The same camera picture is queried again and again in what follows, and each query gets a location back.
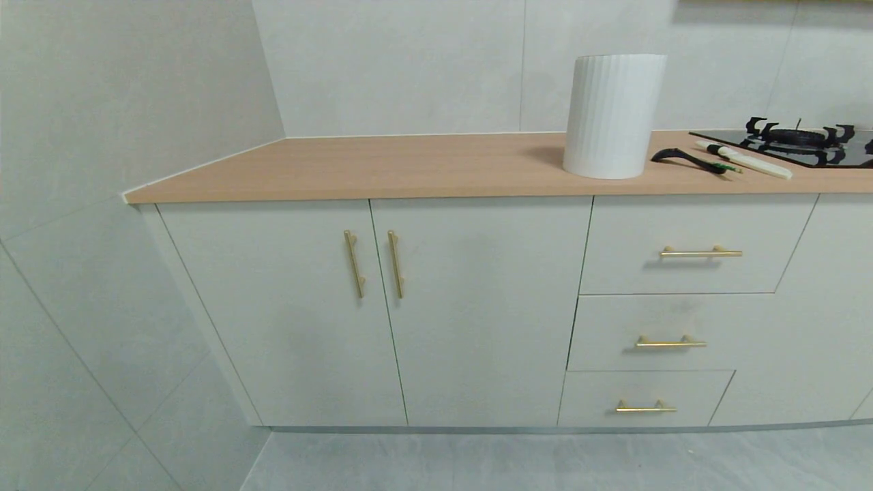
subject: floor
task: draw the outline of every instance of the floor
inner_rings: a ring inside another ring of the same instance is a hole
[[[241,491],[873,489],[873,425],[768,432],[275,432]]]

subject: black handle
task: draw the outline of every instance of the black handle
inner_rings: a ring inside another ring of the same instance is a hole
[[[652,162],[662,162],[668,158],[683,158],[691,163],[696,164],[700,169],[711,172],[712,174],[724,174],[727,169],[716,167],[705,160],[700,160],[695,156],[689,155],[680,149],[663,149],[652,156]]]

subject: baseboard trim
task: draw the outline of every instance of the baseboard trim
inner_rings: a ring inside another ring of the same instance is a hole
[[[785,423],[779,425],[684,426],[658,428],[564,428],[551,426],[271,426],[274,432],[344,433],[344,434],[449,434],[449,435],[579,435],[597,433],[717,433],[763,432],[772,430],[803,430],[834,426],[870,425],[872,419],[822,421],[816,423]]]

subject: drawer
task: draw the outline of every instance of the drawer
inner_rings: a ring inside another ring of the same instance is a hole
[[[771,328],[773,294],[579,297],[568,370],[735,370]],[[649,343],[698,345],[637,347]]]
[[[771,293],[816,195],[596,197],[581,294]],[[662,257],[711,252],[740,257]]]
[[[731,370],[571,371],[564,380],[558,426],[707,426],[732,374]],[[620,401],[624,411],[616,410]]]

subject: wooden countertop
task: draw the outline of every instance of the wooden countertop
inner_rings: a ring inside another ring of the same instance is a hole
[[[697,136],[656,131],[649,155]],[[286,139],[136,190],[131,204],[380,197],[495,197],[747,193],[873,193],[873,169],[808,169],[789,181],[747,169],[715,176],[687,163],[646,164],[642,176],[606,181],[561,168],[563,133]]]

